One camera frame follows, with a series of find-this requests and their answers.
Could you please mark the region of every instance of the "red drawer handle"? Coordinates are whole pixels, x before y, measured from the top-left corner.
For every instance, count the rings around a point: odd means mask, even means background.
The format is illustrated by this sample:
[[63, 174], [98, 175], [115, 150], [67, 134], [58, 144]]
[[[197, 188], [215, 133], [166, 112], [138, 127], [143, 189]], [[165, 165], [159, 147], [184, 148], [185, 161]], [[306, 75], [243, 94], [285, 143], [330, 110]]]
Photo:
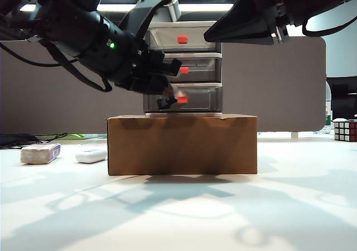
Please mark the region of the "red drawer handle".
[[189, 42], [189, 37], [187, 35], [179, 35], [177, 37], [177, 42], [181, 45], [187, 44]]
[[181, 67], [180, 68], [181, 74], [189, 74], [189, 70], [190, 70], [189, 67]]
[[177, 103], [184, 104], [184, 103], [188, 103], [188, 102], [189, 102], [189, 97], [187, 97], [187, 96], [180, 96], [177, 98]]

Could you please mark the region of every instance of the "white eraser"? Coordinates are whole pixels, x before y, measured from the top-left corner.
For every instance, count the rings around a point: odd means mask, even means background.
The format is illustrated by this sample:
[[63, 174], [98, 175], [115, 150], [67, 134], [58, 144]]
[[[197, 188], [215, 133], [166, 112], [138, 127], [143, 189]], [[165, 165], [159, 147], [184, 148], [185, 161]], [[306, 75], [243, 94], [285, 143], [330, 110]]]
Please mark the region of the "white eraser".
[[80, 163], [95, 163], [106, 159], [107, 152], [100, 149], [81, 151], [76, 154], [76, 159]]
[[58, 143], [34, 144], [21, 149], [21, 163], [43, 165], [53, 161], [61, 151]]

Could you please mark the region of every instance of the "rubik's cube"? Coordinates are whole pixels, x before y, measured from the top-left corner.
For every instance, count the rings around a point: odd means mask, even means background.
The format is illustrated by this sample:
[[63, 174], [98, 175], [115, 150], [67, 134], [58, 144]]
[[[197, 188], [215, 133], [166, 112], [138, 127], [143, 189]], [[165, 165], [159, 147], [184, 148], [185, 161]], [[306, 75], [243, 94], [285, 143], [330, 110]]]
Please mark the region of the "rubik's cube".
[[357, 141], [357, 120], [335, 122], [335, 140]]

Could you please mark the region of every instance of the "drawer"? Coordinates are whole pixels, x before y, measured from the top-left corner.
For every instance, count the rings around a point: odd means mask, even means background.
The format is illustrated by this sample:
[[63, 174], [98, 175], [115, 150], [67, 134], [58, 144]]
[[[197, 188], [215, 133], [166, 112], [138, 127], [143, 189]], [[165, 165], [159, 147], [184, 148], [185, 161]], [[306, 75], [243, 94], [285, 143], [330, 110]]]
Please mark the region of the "drawer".
[[223, 88], [219, 83], [172, 84], [178, 94], [178, 103], [170, 109], [159, 109], [161, 96], [145, 95], [145, 113], [163, 112], [222, 112]]
[[222, 54], [212, 52], [201, 53], [166, 53], [165, 62], [172, 59], [182, 62], [180, 74], [169, 76], [172, 83], [182, 82], [221, 82]]
[[149, 49], [164, 52], [221, 52], [221, 43], [204, 39], [204, 33], [215, 21], [152, 22], [145, 40]]

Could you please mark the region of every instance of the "white object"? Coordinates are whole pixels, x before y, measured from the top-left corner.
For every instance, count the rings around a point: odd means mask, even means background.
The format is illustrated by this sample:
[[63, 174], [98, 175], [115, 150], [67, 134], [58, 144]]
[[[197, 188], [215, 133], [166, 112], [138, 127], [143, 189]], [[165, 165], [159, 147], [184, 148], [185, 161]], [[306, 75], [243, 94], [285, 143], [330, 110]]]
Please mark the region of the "white object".
[[21, 163], [43, 165], [53, 161], [61, 151], [58, 143], [34, 144], [21, 149]]
[[[179, 4], [179, 9], [184, 12], [225, 12], [232, 8], [233, 4]], [[129, 12], [135, 7], [135, 4], [99, 4], [98, 11], [107, 12]], [[32, 12], [36, 8], [35, 4], [26, 4], [20, 10]]]
[[101, 149], [91, 149], [81, 151], [75, 157], [79, 163], [95, 163], [106, 159], [107, 152]]

